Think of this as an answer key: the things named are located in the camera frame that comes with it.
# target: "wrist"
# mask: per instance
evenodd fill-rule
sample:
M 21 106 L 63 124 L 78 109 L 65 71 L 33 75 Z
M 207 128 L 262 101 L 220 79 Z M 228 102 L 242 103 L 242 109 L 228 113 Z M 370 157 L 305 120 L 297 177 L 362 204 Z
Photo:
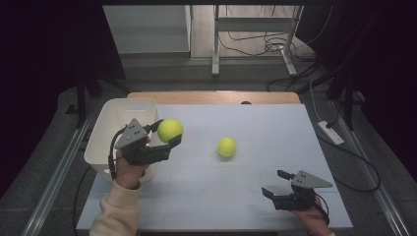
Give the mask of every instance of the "wrist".
M 141 182 L 139 182 L 138 178 L 132 178 L 130 176 L 122 175 L 117 176 L 115 181 L 120 187 L 128 190 L 137 190 L 141 188 Z

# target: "power strip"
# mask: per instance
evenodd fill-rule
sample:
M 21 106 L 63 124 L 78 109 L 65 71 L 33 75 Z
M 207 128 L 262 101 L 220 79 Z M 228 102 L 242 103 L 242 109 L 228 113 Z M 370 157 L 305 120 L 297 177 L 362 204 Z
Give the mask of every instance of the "power strip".
M 319 122 L 318 125 L 335 145 L 343 144 L 344 140 L 337 134 L 337 132 L 332 127 L 330 128 L 326 127 L 327 123 L 328 122 L 326 121 L 322 121 L 322 122 Z

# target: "white tabletop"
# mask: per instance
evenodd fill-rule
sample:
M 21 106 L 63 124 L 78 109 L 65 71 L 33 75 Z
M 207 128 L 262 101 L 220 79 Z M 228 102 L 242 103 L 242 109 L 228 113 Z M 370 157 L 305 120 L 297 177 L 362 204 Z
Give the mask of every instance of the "white tabletop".
M 262 194 L 261 187 L 276 195 L 291 193 L 277 169 L 304 170 L 331 182 L 331 188 L 316 189 L 328 203 L 329 226 L 352 227 L 304 105 L 157 105 L 157 113 L 159 119 L 180 120 L 185 132 L 181 145 L 142 187 L 141 230 L 301 229 L 298 218 L 275 210 Z M 215 149 L 223 137 L 237 143 L 229 159 Z M 78 229 L 90 229 L 110 188 L 95 178 Z

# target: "wall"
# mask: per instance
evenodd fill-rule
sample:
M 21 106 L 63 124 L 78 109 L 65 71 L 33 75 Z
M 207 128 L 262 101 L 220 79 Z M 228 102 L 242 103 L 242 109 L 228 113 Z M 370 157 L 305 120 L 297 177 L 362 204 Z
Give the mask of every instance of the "wall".
M 190 51 L 190 6 L 104 6 L 119 54 Z

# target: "metal frame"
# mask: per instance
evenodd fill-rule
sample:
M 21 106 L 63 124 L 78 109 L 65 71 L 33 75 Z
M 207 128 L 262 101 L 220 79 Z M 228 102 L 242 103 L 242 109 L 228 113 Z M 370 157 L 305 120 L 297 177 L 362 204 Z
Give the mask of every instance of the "metal frame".
M 73 135 L 72 140 L 68 144 L 64 154 L 61 157 L 55 171 L 53 172 L 48 185 L 43 191 L 42 196 L 37 202 L 36 207 L 28 221 L 27 226 L 25 227 L 22 235 L 38 235 L 42 229 L 43 223 L 46 220 L 47 215 L 49 214 L 50 209 L 52 208 L 53 203 L 61 189 L 62 183 L 64 182 L 65 176 L 67 175 L 68 170 L 71 167 L 74 156 L 76 155 L 77 150 L 80 147 L 80 144 L 83 140 L 84 135 L 89 128 L 90 123 L 92 122 L 92 114 L 98 113 L 97 107 L 98 102 L 93 102 L 90 106 L 89 114 L 83 125 L 76 130 Z
M 212 50 L 211 75 L 217 77 L 220 74 L 220 48 L 218 45 L 218 33 L 220 31 L 269 31 L 287 32 L 285 45 L 280 52 L 285 62 L 285 66 L 291 77 L 297 75 L 297 71 L 289 55 L 292 38 L 298 26 L 302 7 L 295 6 L 295 13 L 292 18 L 221 18 L 219 16 L 219 6 L 214 6 L 214 45 Z
M 356 135 L 353 131 L 351 131 L 348 125 L 344 122 L 342 118 L 337 119 L 338 125 L 340 125 L 343 134 L 346 136 L 346 141 L 349 143 L 350 147 L 359 154 L 360 156 L 364 157 L 366 160 L 370 161 L 368 155 L 363 150 L 361 144 L 359 143 Z M 358 160 L 359 165 L 362 168 L 362 172 L 364 173 L 365 177 L 368 180 L 370 186 L 376 186 L 377 184 L 377 175 L 373 171 L 373 169 L 365 164 L 362 160 Z M 407 229 L 407 226 L 404 223 L 404 220 L 396 207 L 395 203 L 393 202 L 391 196 L 387 192 L 387 189 L 382 184 L 378 191 L 375 193 L 375 198 L 377 199 L 378 203 L 380 204 L 383 212 L 387 218 L 389 225 L 395 235 L 403 236 L 403 235 L 411 235 Z

